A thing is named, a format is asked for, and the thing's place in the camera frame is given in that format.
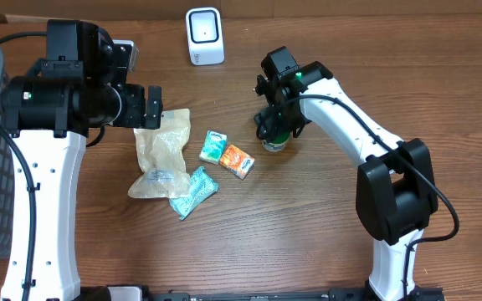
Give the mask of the green lid jar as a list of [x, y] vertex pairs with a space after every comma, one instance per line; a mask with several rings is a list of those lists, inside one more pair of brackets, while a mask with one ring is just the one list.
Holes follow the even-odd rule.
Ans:
[[289, 139], [290, 133], [284, 133], [271, 142], [263, 140], [262, 145], [269, 152], [279, 152], [287, 146]]

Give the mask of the orange tissue pack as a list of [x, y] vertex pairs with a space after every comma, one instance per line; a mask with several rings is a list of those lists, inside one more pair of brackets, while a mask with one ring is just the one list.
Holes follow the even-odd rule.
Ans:
[[255, 159], [235, 145], [229, 145], [219, 159], [219, 164], [235, 176], [244, 179], [254, 167]]

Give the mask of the clear plastic bag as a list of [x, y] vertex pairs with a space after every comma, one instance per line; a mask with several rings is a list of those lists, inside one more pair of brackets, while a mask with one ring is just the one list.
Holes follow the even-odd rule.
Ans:
[[190, 175], [182, 150], [190, 129], [190, 110], [179, 109], [163, 112], [157, 130], [134, 130], [142, 175], [129, 188], [129, 197], [178, 198], [189, 194]]

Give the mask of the teal tissue pack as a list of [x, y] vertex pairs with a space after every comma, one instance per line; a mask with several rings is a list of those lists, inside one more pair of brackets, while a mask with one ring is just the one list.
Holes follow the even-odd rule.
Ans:
[[199, 159], [218, 165], [227, 143], [228, 137], [225, 134], [209, 130], [199, 154]]

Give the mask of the teal wipes packet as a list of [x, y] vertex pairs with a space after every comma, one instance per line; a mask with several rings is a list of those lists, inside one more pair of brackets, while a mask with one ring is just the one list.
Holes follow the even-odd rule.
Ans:
[[203, 166], [198, 167], [190, 178], [188, 196], [172, 198], [169, 203], [179, 215], [180, 220], [186, 219], [190, 213], [211, 195], [218, 191], [219, 185], [206, 172]]

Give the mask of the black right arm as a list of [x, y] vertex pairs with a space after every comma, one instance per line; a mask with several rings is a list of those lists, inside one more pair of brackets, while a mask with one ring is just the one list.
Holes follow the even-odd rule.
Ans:
[[320, 62], [296, 63], [286, 47], [261, 62], [255, 91], [268, 102], [255, 117], [267, 144], [298, 137], [310, 122], [347, 154], [357, 169], [356, 214], [373, 239], [373, 266], [361, 288], [332, 288], [329, 300], [442, 300], [441, 288], [413, 280], [416, 240], [438, 210], [428, 147], [402, 140], [364, 113]]

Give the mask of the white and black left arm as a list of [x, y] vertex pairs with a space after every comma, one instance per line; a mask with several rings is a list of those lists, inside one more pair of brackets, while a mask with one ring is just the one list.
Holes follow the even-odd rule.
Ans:
[[147, 300], [137, 284], [84, 287], [75, 255], [79, 169], [90, 129], [155, 130], [162, 91], [129, 84], [137, 47], [99, 26], [51, 20], [38, 66], [13, 78], [2, 123], [13, 148], [13, 235], [3, 300]]

